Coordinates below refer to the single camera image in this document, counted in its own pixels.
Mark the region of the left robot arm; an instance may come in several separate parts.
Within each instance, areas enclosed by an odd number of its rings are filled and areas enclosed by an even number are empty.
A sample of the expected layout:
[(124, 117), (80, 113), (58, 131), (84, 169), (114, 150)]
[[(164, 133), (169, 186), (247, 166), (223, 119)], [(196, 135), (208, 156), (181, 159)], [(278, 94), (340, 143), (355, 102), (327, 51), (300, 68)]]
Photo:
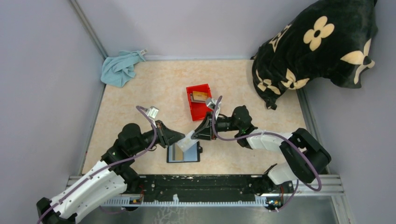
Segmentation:
[(157, 120), (152, 130), (141, 132), (138, 124), (123, 127), (114, 144), (101, 159), (69, 188), (52, 198), (43, 197), (37, 204), (39, 224), (78, 224), (107, 200), (140, 187), (139, 175), (130, 167), (136, 158), (155, 145), (168, 147), (185, 134), (167, 128)]

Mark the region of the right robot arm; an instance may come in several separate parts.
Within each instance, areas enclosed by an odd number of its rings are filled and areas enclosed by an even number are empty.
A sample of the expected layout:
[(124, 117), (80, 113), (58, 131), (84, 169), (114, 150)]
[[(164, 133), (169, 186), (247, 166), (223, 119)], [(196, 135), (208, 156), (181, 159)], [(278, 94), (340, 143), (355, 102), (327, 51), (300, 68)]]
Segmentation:
[(230, 117), (216, 117), (213, 112), (207, 112), (191, 138), (216, 140), (220, 138), (220, 132), (228, 131), (237, 131), (232, 140), (241, 147), (280, 153), (286, 159), (285, 163), (272, 166), (263, 179), (263, 187), (268, 192), (276, 192), (288, 181), (300, 180), (310, 184), (332, 160), (327, 150), (304, 128), (291, 133), (258, 129), (244, 105), (236, 107)]

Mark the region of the black leather card holder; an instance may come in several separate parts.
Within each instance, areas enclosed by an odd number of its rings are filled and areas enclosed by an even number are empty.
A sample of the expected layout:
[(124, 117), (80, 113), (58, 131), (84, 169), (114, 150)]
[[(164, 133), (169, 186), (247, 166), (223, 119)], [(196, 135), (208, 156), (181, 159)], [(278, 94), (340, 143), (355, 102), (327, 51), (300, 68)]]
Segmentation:
[(198, 141), (195, 145), (193, 145), (189, 150), (184, 152), (184, 159), (182, 161), (173, 161), (172, 160), (172, 149), (173, 145), (167, 148), (167, 163), (190, 163), (190, 162), (200, 162), (200, 154), (203, 152), (203, 148)]

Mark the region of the silver VIP card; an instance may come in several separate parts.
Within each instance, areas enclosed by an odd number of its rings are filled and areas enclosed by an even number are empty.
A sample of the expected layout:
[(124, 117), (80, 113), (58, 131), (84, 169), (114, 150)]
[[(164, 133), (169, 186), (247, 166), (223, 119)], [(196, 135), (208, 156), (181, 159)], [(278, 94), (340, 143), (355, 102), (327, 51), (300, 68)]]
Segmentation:
[(189, 150), (193, 145), (195, 145), (199, 140), (192, 138), (194, 135), (195, 131), (192, 130), (186, 136), (178, 141), (176, 145), (183, 151), (186, 152)]

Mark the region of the red plastic bin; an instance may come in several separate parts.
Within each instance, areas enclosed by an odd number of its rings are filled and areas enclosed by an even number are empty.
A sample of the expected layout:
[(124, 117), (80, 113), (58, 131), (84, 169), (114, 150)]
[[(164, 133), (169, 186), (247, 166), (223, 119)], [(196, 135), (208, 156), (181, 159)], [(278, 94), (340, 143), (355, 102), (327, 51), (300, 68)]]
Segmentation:
[(199, 121), (203, 120), (206, 116), (206, 113), (210, 111), (210, 109), (206, 106), (205, 101), (198, 102), (193, 100), (191, 95), (193, 92), (202, 92), (206, 93), (207, 97), (211, 98), (211, 89), (209, 84), (200, 84), (195, 86), (188, 86), (186, 87), (187, 99), (190, 108), (190, 114), (192, 121)]

